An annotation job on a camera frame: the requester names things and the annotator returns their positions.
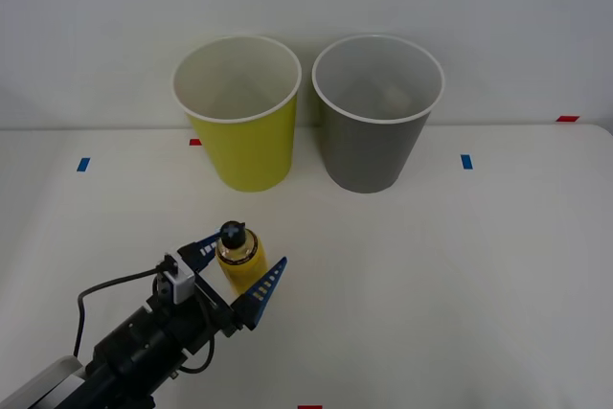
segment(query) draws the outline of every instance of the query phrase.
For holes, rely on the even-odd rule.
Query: gray cup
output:
[[[402,38],[358,35],[324,50],[312,77],[330,177],[352,192],[390,187],[443,94],[439,62]]]

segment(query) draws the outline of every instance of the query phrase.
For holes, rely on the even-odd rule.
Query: paper cup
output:
[[[263,191],[289,172],[301,76],[291,50],[259,36],[216,40],[177,68],[176,99],[231,188]]]
[[[353,192],[390,187],[443,94],[439,62],[402,38],[358,35],[324,50],[312,78],[329,176]]]

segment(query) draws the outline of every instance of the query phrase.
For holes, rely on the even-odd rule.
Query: white wall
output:
[[[0,0],[0,126],[186,125],[174,66],[236,33],[293,48],[303,96],[325,44],[388,32],[445,68],[431,123],[613,119],[612,31],[611,0]]]

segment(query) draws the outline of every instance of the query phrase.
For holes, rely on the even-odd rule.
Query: black cable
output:
[[[202,294],[198,291],[197,288],[195,289],[194,296],[195,296],[195,299],[198,301],[198,304],[200,305],[200,309],[202,310],[202,315],[204,315],[204,322],[206,324],[206,327],[208,328],[211,325],[211,317],[209,316],[209,308],[207,307],[206,303],[202,300]],[[207,354],[207,359],[204,361],[204,364],[197,368],[186,368],[185,366],[179,366],[179,371],[185,374],[200,374],[202,371],[206,370],[209,367],[209,365],[211,364],[211,361],[213,361],[214,354],[215,354],[215,335],[213,334],[211,338],[209,339],[209,353]]]
[[[147,270],[146,272],[135,273],[134,275],[128,275],[126,277],[116,278],[115,280],[111,280],[109,282],[96,284],[95,286],[92,286],[89,289],[85,289],[83,292],[81,292],[81,294],[77,298],[77,304],[79,304],[79,328],[77,329],[77,338],[75,339],[75,349],[73,351],[73,356],[75,358],[79,357],[80,341],[83,337],[83,328],[85,326],[85,305],[83,303],[83,298],[93,292],[100,291],[101,289],[105,289],[106,287],[114,286],[115,284],[132,282],[134,280],[139,280],[141,278],[155,275],[158,273],[158,271],[158,268],[152,268],[151,270]]]

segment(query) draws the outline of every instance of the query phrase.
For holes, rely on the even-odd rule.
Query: red tape marker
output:
[[[578,119],[579,119],[579,115],[561,115],[560,117],[558,117],[556,122],[572,123],[572,122],[576,122]]]

